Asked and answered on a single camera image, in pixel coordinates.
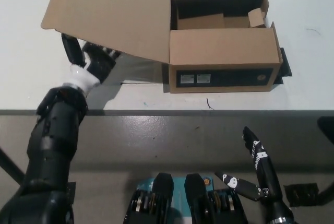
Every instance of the concrete floor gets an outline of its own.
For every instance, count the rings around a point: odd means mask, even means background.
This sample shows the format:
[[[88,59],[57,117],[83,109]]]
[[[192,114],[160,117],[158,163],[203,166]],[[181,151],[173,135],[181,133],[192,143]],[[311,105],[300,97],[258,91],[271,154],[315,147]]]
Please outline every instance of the concrete floor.
[[[70,179],[77,181],[76,223],[122,223],[142,179],[159,171],[174,176],[217,169],[256,182],[241,139],[249,126],[272,157],[281,185],[334,180],[334,145],[316,125],[317,116],[89,116],[80,128]],[[0,116],[0,146],[25,170],[34,116]],[[215,188],[223,187],[215,181]],[[0,206],[17,189],[0,170]],[[258,204],[242,198],[250,223],[261,223]],[[299,223],[333,223],[334,204],[293,209]]]

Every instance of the white label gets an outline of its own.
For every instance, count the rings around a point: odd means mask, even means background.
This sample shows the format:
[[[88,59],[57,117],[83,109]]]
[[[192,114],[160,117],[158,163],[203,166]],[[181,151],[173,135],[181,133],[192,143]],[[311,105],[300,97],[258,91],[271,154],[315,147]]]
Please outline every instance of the white label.
[[[197,83],[210,83],[211,74],[199,74],[197,75]]]
[[[182,74],[181,75],[181,84],[193,84],[195,80],[195,75],[193,74]]]

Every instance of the cardboard box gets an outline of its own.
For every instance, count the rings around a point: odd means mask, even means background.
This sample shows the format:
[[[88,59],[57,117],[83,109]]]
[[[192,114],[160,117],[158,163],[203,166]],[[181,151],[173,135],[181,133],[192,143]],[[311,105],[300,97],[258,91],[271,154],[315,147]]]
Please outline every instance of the cardboard box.
[[[269,91],[282,64],[275,27],[250,28],[268,7],[268,0],[50,0],[41,26],[168,63],[171,92]]]

